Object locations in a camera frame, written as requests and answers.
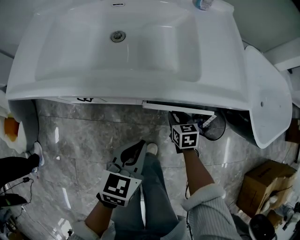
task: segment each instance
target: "blue jeans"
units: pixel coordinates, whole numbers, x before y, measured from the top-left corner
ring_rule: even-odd
[[[151,153],[146,154],[142,175],[146,226],[142,219],[141,192],[137,191],[127,207],[118,206],[112,212],[115,239],[159,239],[167,235],[179,222],[166,192],[160,162]]]

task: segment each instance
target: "sink drain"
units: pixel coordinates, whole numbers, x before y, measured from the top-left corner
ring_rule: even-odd
[[[122,42],[125,39],[125,37],[126,37],[126,34],[123,31],[115,31],[111,34],[111,40],[114,43]]]

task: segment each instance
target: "white shoe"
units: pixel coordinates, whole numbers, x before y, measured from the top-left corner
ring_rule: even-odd
[[[45,164],[43,149],[39,142],[34,143],[33,149],[30,151],[30,154],[37,154],[39,156],[39,166],[43,166]]]
[[[156,156],[158,153],[158,146],[155,143],[148,144],[147,152],[152,153]]]

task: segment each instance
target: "forearm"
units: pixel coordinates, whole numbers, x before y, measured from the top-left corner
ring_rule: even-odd
[[[194,150],[182,150],[186,163],[189,192],[192,195],[198,189],[214,183],[210,173],[206,170]]]
[[[85,224],[101,237],[103,232],[108,228],[112,212],[111,208],[107,208],[101,202],[98,202],[85,219]]]

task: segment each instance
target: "open cardboard box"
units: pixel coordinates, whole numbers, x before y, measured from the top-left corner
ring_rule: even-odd
[[[237,206],[248,216],[254,217],[261,212],[271,193],[279,191],[276,194],[278,200],[270,205],[270,209],[275,209],[286,202],[295,178],[295,169],[268,160],[245,174]]]

